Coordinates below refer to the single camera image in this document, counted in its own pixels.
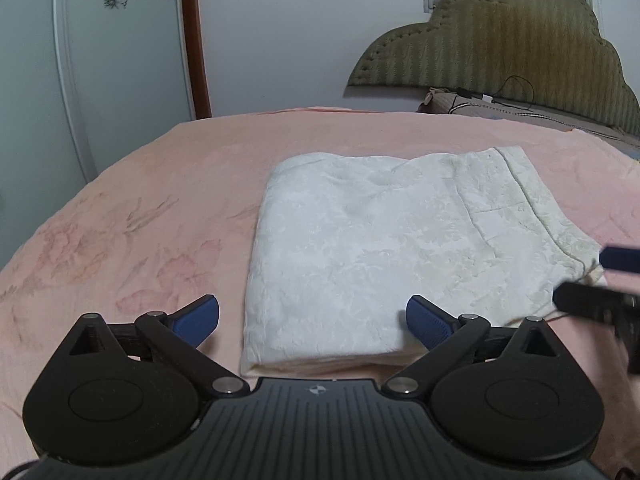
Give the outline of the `brown wooden wardrobe frame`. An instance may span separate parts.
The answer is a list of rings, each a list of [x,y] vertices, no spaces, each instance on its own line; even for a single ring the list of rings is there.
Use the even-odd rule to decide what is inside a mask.
[[[200,5],[198,0],[180,0],[186,67],[192,96],[194,117],[212,117],[208,94],[205,60],[202,43]]]

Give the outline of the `olive upholstered headboard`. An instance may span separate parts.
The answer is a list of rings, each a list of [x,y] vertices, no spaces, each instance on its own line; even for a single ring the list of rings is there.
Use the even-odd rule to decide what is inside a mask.
[[[352,87],[462,88],[638,136],[639,101],[585,0],[439,0],[363,52]]]

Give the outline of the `frosted sliding wardrobe door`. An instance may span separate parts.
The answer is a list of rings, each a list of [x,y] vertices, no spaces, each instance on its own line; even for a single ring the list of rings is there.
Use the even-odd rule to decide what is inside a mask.
[[[194,116],[181,0],[1,0],[1,257]]]

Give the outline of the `pink floral bed sheet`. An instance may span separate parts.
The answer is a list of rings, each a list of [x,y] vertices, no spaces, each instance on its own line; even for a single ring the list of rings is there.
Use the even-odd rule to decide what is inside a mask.
[[[451,115],[299,108],[178,125],[103,171],[1,273],[1,467],[35,457],[26,394],[79,315],[127,323],[216,296],[205,351],[240,364],[243,302],[271,170],[305,153],[416,158],[517,145],[576,226],[639,240],[639,164],[596,136]]]

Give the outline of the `beige pillow at headboard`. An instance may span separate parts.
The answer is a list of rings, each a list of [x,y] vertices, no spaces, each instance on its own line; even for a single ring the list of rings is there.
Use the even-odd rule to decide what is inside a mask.
[[[424,100],[419,104],[418,113],[432,115],[464,115],[477,117],[498,117],[504,108],[487,101],[480,94],[463,90],[461,93],[443,88],[429,88]]]

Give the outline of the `white pants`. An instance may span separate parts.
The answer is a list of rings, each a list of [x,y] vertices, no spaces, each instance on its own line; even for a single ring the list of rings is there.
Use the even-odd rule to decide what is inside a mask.
[[[274,168],[245,294],[241,372],[406,364],[420,295],[498,326],[601,285],[599,244],[565,217],[517,146],[414,159],[299,155]]]

